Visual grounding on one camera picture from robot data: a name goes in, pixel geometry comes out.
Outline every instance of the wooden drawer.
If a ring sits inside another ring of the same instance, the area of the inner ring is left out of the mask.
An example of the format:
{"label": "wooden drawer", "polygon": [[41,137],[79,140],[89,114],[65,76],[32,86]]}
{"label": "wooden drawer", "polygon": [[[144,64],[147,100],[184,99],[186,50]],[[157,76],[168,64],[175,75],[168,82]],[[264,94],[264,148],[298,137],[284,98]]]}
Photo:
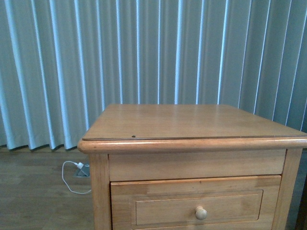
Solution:
{"label": "wooden drawer", "polygon": [[[113,230],[270,230],[281,176],[111,183]],[[203,207],[206,219],[195,209]]]}
{"label": "wooden drawer", "polygon": [[282,174],[285,149],[109,155],[110,181]]}

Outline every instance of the charger cable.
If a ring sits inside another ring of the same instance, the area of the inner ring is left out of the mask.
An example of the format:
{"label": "charger cable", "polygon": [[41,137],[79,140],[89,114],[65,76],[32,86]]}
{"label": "charger cable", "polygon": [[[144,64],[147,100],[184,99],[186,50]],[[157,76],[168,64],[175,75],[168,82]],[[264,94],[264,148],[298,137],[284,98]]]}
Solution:
{"label": "charger cable", "polygon": [[66,162],[63,163],[63,165],[62,165],[62,179],[63,179],[64,183],[66,184],[66,186],[68,187],[69,191],[71,191],[72,193],[81,194],[81,195],[90,193],[92,190],[89,190],[89,191],[87,191],[85,193],[79,193],[79,192],[75,192],[75,191],[71,190],[71,188],[69,187],[69,185],[67,184],[67,182],[64,179],[64,165],[66,163],[73,163],[74,165],[77,166],[78,169],[81,169],[84,166],[84,164],[82,164],[81,162],[76,163],[76,162],[73,162],[73,161],[66,161]]}

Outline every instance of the power outlet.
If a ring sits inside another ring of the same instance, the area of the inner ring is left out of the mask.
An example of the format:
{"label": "power outlet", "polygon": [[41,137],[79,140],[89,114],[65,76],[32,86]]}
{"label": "power outlet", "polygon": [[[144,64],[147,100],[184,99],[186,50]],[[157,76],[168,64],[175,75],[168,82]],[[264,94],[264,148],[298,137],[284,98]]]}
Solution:
{"label": "power outlet", "polygon": [[73,175],[74,177],[90,177],[90,165],[85,163],[81,169],[77,169]]}

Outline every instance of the floor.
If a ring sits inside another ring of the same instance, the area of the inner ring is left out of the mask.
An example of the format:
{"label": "floor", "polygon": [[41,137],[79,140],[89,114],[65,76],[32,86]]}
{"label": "floor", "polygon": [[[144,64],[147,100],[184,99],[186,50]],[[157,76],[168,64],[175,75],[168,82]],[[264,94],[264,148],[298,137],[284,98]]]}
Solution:
{"label": "floor", "polygon": [[[27,148],[8,151],[0,147],[0,229],[1,230],[93,230],[91,194],[71,193],[61,178],[64,161],[86,162],[77,149],[51,151]],[[76,167],[66,164],[64,176],[75,191],[90,189],[90,178],[76,178]],[[294,230],[307,172],[304,151],[287,222]]]}

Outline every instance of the wooden knob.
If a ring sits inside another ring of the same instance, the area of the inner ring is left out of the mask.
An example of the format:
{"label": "wooden knob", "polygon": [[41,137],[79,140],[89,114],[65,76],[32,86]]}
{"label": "wooden knob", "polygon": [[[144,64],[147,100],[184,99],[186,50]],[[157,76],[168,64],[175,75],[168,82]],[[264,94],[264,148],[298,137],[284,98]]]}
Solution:
{"label": "wooden knob", "polygon": [[203,209],[203,207],[197,207],[195,209],[196,219],[204,220],[207,218],[207,215],[208,215],[208,212],[205,209]]}

